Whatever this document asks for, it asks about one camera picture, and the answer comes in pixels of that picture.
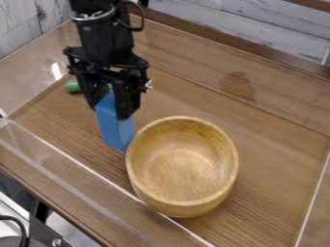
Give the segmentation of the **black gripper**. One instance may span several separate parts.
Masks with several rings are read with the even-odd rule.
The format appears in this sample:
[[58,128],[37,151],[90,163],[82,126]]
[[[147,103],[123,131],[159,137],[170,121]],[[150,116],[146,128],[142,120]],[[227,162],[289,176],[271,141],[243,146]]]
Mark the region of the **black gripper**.
[[140,93],[151,88],[148,62],[132,51],[132,33],[143,30],[144,20],[134,26],[128,13],[74,13],[71,19],[82,44],[63,50],[70,72],[91,109],[114,90],[118,119],[124,121],[140,107]]

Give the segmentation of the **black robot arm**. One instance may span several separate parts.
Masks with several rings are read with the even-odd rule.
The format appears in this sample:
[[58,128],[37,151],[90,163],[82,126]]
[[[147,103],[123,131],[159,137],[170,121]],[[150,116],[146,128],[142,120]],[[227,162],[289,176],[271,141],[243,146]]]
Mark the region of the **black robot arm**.
[[68,71],[76,76],[91,108],[114,94],[116,118],[126,120],[140,107],[140,95],[151,90],[148,62],[134,53],[135,32],[143,24],[130,21],[131,0],[68,0],[80,44],[63,49]]

